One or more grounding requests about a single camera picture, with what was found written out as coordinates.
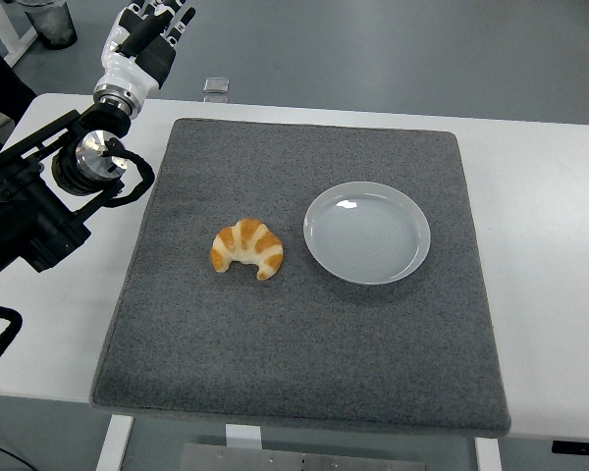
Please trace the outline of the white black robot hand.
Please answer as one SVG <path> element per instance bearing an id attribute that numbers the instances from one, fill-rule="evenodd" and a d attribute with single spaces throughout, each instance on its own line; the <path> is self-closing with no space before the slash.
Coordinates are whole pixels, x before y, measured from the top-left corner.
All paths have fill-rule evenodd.
<path id="1" fill-rule="evenodd" d="M 195 16 L 184 1 L 132 1 L 118 14 L 101 53 L 104 76 L 113 84 L 146 96 L 163 86 L 176 47 Z"/>

